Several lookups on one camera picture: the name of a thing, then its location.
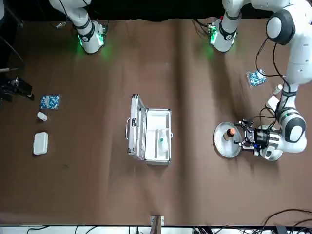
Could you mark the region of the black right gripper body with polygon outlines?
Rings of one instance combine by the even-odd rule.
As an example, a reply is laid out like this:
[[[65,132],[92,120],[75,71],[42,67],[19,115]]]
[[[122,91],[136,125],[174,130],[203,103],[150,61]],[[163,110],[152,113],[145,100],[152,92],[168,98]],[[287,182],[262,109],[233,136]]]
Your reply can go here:
[[[18,92],[18,86],[15,83],[2,83],[0,85],[1,94],[13,95]]]

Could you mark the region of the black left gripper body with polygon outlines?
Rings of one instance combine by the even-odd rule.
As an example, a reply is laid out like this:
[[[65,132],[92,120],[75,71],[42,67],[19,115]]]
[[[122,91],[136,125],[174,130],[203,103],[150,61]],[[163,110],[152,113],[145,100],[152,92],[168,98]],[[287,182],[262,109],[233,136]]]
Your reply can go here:
[[[255,128],[253,131],[253,146],[255,149],[264,149],[269,144],[270,131],[267,129]]]

